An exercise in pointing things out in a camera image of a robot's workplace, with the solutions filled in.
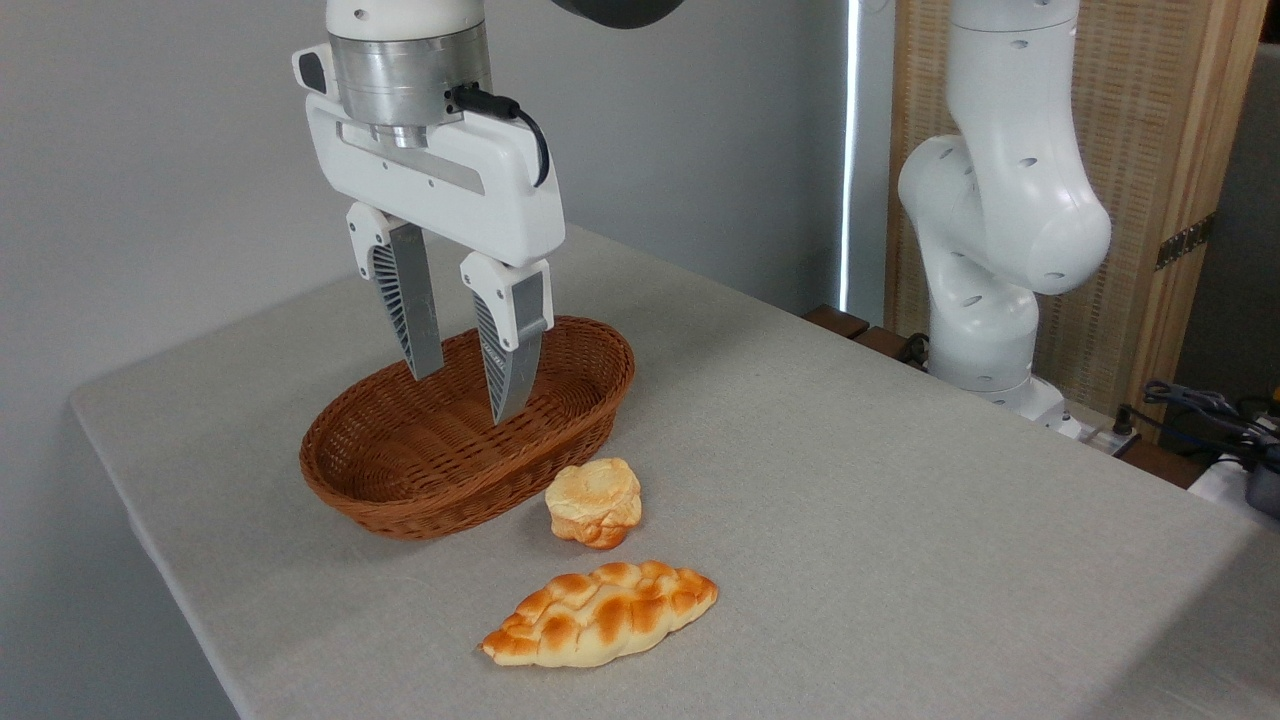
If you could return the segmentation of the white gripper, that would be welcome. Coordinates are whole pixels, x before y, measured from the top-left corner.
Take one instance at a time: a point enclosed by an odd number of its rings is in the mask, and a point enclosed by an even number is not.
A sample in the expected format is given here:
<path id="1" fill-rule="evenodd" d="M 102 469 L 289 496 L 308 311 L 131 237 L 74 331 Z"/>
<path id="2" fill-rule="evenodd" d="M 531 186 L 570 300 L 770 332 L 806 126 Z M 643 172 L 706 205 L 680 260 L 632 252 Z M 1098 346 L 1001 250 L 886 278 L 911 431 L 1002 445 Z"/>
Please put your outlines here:
<path id="1" fill-rule="evenodd" d="M 520 120 L 465 113 L 429 128 L 422 149 L 384 145 L 347 117 L 328 46 L 294 53 L 293 65 L 308 91 L 306 117 L 323 174 L 360 201 L 346 215 L 360 274 L 376 284 L 416 380 L 444 365 L 422 228 L 479 251 L 460 269 L 474 297 L 492 415 L 497 425 L 509 420 L 529 401 L 541 340 L 553 327 L 543 259 L 566 237 L 556 172 L 534 184 L 535 135 Z"/>

